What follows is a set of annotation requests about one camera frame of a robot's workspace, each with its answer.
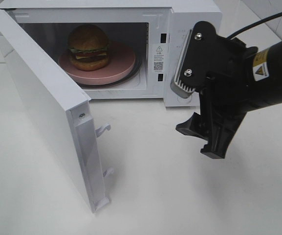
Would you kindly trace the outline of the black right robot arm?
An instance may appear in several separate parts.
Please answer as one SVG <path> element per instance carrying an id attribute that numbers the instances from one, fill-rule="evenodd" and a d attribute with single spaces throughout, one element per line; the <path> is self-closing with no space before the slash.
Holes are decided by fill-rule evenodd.
<path id="1" fill-rule="evenodd" d="M 192 39 L 181 73 L 199 94 L 200 113 L 176 130 L 206 140 L 202 154 L 224 159 L 248 112 L 282 103 L 282 41 L 258 51 L 219 36 Z"/>

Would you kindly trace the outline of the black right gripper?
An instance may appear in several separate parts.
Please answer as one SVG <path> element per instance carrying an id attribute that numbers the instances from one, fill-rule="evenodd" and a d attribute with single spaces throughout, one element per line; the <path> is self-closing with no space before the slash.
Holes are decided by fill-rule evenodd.
<path id="1" fill-rule="evenodd" d="M 238 106 L 247 98 L 246 59 L 257 47 L 235 38 L 204 37 L 198 43 L 202 52 L 198 74 L 201 113 L 176 126 L 176 131 L 208 141 L 200 152 L 212 159 L 225 159 L 227 149 L 246 112 Z"/>

